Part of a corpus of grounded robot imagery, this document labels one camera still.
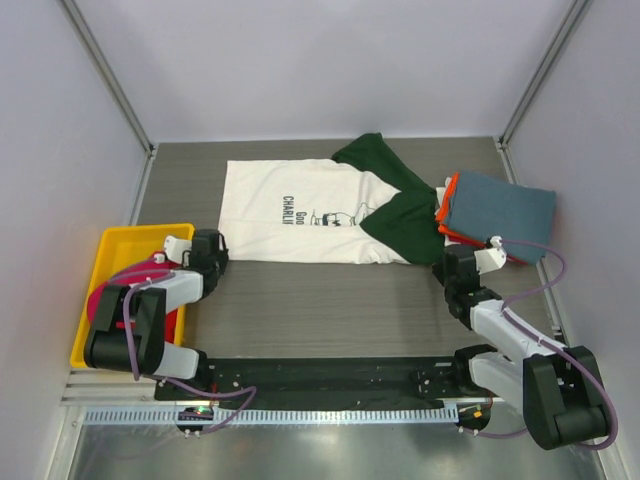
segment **cartoon graphic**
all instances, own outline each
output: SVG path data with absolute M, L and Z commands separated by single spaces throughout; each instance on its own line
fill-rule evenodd
M 325 227 L 353 227 L 358 225 L 367 216 L 373 213 L 374 209 L 370 208 L 366 203 L 362 203 L 358 207 L 358 211 L 355 215 L 351 216 L 344 212 L 330 212 L 323 213 L 321 216 L 316 216 L 314 210 L 311 215 L 311 225 L 319 225 Z

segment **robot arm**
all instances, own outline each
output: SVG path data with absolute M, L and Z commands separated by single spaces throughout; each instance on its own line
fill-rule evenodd
M 496 292 L 480 285 L 481 273 L 496 270 L 506 261 L 499 237 L 493 237 L 487 247 L 450 245 L 433 269 L 444 286 L 451 314 L 493 345 L 456 351 L 458 382 L 486 388 L 515 407 L 544 449 L 607 435 L 611 418 L 603 398 L 545 345 L 563 350 L 601 382 L 594 355 L 585 347 L 568 348 L 548 338 L 504 309 Z
M 129 315 L 135 318 L 133 338 L 140 373 L 189 380 L 208 390 L 211 374 L 204 352 L 164 341 L 166 314 L 209 295 L 224 274 L 229 259 L 224 237 L 217 230 L 197 230 L 193 240 L 167 237 L 164 255 L 181 269 L 131 297 Z M 134 285 L 107 285 L 85 344 L 88 366 L 131 372 L 131 361 L 122 321 L 124 299 Z

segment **white wall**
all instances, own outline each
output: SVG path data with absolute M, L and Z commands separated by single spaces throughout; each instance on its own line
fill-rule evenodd
M 43 478 L 102 230 L 144 162 L 53 0 L 0 6 L 0 476 Z
M 495 135 L 570 0 L 78 0 L 155 141 Z
M 640 478 L 640 3 L 596 0 L 511 145 L 524 183 L 558 192 L 553 243 L 570 338 L 597 355 Z

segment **gray cloth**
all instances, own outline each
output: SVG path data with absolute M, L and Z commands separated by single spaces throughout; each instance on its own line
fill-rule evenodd
M 465 237 L 484 242 L 493 235 L 507 240 L 549 244 L 555 192 L 527 188 L 475 172 L 460 172 L 445 225 Z M 536 263 L 544 250 L 505 245 L 507 253 Z

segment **black mounting plate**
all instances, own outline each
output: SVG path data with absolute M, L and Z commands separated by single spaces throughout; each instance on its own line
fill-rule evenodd
M 486 390 L 463 393 L 453 357 L 209 359 L 218 392 L 255 385 L 249 406 L 256 410 L 419 410 L 441 408 L 442 399 L 485 397 Z M 158 401 L 196 400 L 184 390 L 156 386 Z M 235 409 L 244 398 L 225 400 Z

